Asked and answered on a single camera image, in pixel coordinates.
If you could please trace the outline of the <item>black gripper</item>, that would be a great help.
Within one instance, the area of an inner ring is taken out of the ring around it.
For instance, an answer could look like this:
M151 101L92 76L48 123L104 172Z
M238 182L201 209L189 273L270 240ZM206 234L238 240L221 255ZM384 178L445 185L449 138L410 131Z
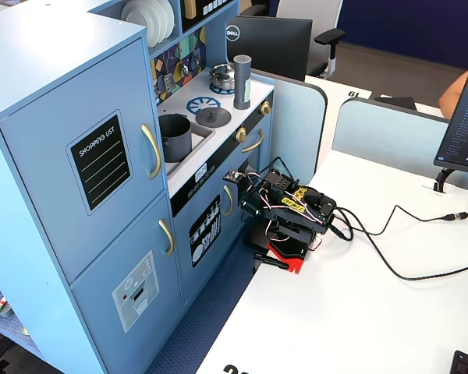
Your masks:
M238 183L238 206L241 208L241 221L260 216L267 207L260 195L260 187L249 178L242 178Z

